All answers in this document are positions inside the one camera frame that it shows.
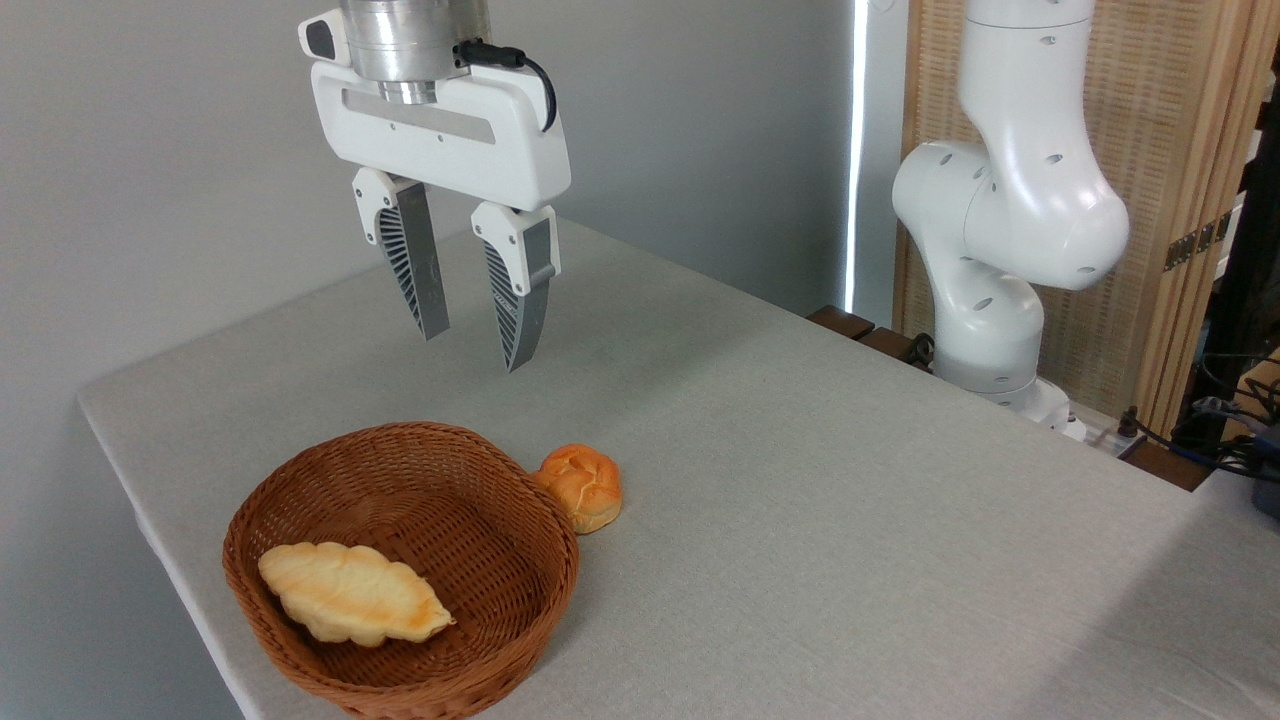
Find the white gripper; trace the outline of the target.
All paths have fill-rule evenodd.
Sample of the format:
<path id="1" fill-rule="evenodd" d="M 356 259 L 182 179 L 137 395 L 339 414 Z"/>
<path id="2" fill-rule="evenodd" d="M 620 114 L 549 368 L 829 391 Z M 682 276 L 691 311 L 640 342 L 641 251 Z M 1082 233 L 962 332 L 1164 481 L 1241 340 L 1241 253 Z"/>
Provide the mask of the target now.
<path id="1" fill-rule="evenodd" d="M 562 124 L 544 127 L 541 79 L 476 67 L 436 82 L 435 102 L 404 105 L 334 63 L 314 63 L 310 78 L 326 141 L 362 167 L 352 190 L 366 241 L 383 251 L 425 340 L 445 332 L 449 318 L 424 183 L 490 201 L 480 202 L 472 225 L 484 242 L 506 370 L 527 363 L 561 273 L 556 210 L 545 205 L 571 182 Z"/>

